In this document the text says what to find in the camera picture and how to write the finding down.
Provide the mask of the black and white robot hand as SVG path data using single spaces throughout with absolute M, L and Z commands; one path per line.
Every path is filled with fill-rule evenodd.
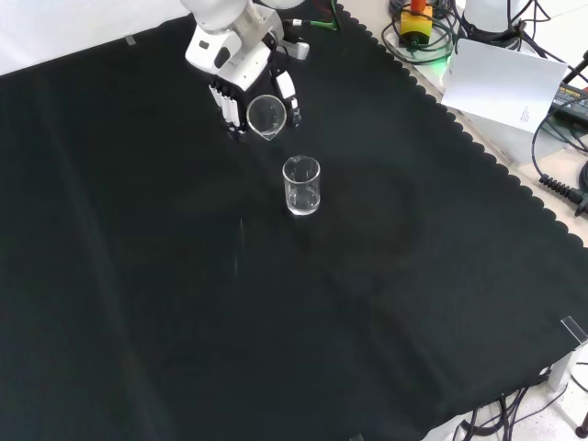
M 307 58 L 310 45 L 293 35 L 278 12 L 299 1 L 184 1 L 196 20 L 186 60 L 209 78 L 223 126 L 236 137 L 250 128 L 247 108 L 271 83 L 286 123 L 301 123 L 300 104 L 286 61 Z

